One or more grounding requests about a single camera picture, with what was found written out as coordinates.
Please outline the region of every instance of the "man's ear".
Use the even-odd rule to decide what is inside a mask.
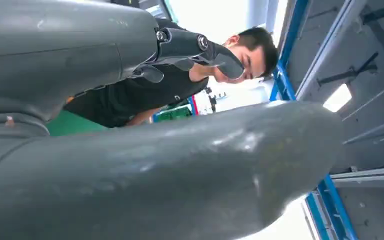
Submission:
[[[231,37],[229,37],[226,42],[224,43],[224,45],[227,47],[227,46],[232,46],[232,45],[235,45],[239,42],[239,35],[233,35]]]

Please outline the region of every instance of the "dark hair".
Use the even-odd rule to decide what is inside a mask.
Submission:
[[[265,71],[261,75],[267,77],[275,70],[279,60],[278,50],[273,43],[272,35],[262,27],[253,27],[239,35],[239,45],[247,47],[250,51],[262,46],[264,50]]]

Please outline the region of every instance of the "man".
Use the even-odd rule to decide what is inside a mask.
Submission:
[[[183,29],[166,19],[157,19],[157,22],[160,28]],[[64,109],[108,128],[139,125],[162,107],[202,91],[210,76],[219,83],[238,84],[269,76],[278,62],[273,39],[263,28],[251,28],[231,36],[223,45],[244,67],[244,73],[238,79],[229,79],[217,67],[200,64],[195,64],[189,71],[174,65],[155,65],[164,73],[159,83],[143,77],[125,79],[76,97]]]

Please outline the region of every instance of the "gray robotic arm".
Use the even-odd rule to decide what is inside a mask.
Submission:
[[[197,33],[159,29],[141,9],[94,1],[0,0],[0,112],[21,111],[46,121],[70,96],[142,74],[157,82],[162,73],[152,64],[192,57],[213,65],[234,61],[225,70],[232,78],[243,71],[225,48]]]
[[[45,121],[66,97],[152,64],[242,73],[205,40],[135,8],[0,0],[0,239],[231,240],[311,191],[342,137],[340,119],[310,103],[49,136]]]

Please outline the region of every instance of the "ceiling light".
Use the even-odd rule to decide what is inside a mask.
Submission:
[[[347,84],[342,84],[323,104],[323,107],[336,113],[345,104],[347,104],[351,98],[351,92],[348,89]]]

